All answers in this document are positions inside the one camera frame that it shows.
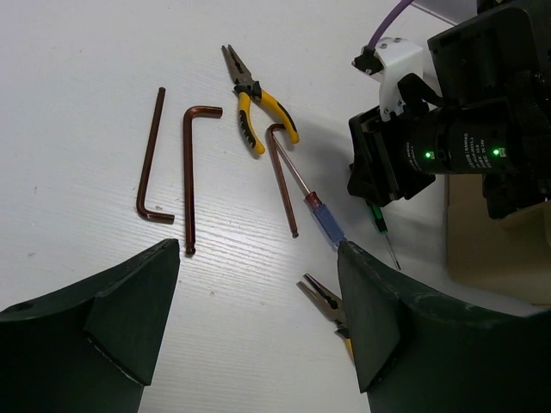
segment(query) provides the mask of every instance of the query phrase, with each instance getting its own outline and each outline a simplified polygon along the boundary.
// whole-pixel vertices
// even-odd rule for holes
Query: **green screwdriver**
[[[375,224],[375,228],[377,228],[377,231],[385,238],[385,243],[387,244],[388,252],[390,253],[390,256],[394,261],[394,265],[396,266],[396,269],[401,271],[402,268],[398,264],[398,260],[396,259],[396,255],[394,254],[393,247],[390,245],[390,240],[388,239],[388,227],[384,217],[382,216],[381,209],[377,205],[373,205],[368,201],[366,201],[366,203],[368,204],[369,213],[371,214],[371,219]]]

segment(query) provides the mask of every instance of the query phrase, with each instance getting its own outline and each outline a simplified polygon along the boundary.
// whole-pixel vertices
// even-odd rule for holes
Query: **allen key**
[[[193,146],[191,121],[197,116],[220,118],[222,108],[213,106],[192,106],[183,116],[183,190],[186,225],[186,254],[195,253],[195,195],[193,186]]]
[[[293,238],[299,236],[299,230],[296,226],[296,220],[294,219],[293,206],[291,205],[291,199],[289,198],[289,192],[287,191],[287,184],[285,183],[285,176],[283,175],[282,164],[279,161],[279,156],[277,155],[277,146],[274,141],[274,131],[284,130],[285,126],[281,123],[275,123],[268,128],[268,148],[269,154],[272,158],[272,164],[274,165],[275,178],[277,179],[277,184],[279,185],[279,190],[282,193],[283,206],[285,207],[285,213],[287,214],[287,221],[289,222],[289,229]]]
[[[136,197],[136,210],[138,214],[147,220],[158,221],[164,224],[173,224],[174,215],[171,213],[160,213],[159,211],[150,211],[145,207],[145,193],[147,192],[147,183],[149,182],[149,174],[152,170],[153,153],[155,152],[155,144],[157,143],[158,127],[161,123],[161,113],[163,112],[165,88],[158,88],[157,102],[153,112],[152,128],[149,132],[147,140],[147,149],[145,150],[144,166],[141,170],[139,179],[138,196]]]

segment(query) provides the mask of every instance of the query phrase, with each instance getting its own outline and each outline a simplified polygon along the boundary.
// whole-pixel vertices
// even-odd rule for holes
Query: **white plastic mount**
[[[404,113],[404,102],[398,90],[398,82],[410,73],[423,78],[423,48],[401,38],[383,38],[375,48],[375,56],[383,70],[371,77],[381,84],[379,104],[381,118],[388,122],[390,113]]]

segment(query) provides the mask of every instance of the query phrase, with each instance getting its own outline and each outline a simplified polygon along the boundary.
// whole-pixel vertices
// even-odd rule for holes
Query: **brown box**
[[[448,273],[456,282],[551,305],[551,201],[497,221],[482,176],[449,178]]]

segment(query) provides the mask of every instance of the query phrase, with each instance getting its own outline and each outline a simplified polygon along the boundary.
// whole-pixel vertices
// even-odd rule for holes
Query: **screwdriver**
[[[318,198],[315,192],[311,191],[308,188],[308,186],[302,179],[302,176],[300,176],[299,171],[296,170],[293,163],[291,162],[291,159],[289,159],[289,156],[283,150],[276,137],[274,137],[274,141],[275,145],[277,146],[277,150],[282,155],[283,160],[293,173],[295,180],[300,186],[300,189],[302,189],[302,192],[305,194],[305,201],[312,208],[313,216],[316,217],[318,222],[321,224],[331,242],[338,247],[341,241],[346,241],[343,230],[341,230],[340,226],[338,226],[337,221],[329,211],[327,205]]]
[[[394,265],[396,266],[396,269],[401,271],[402,267],[398,264],[398,260],[396,259],[396,255],[394,254],[393,247],[390,245],[390,240],[388,239],[387,223],[385,222],[385,219],[382,216],[381,209],[377,205],[373,205],[370,202],[366,201],[366,203],[368,204],[369,213],[371,214],[371,219],[375,224],[375,228],[377,228],[377,231],[385,238],[385,243],[387,244],[388,252],[390,253],[390,256],[394,261]]]

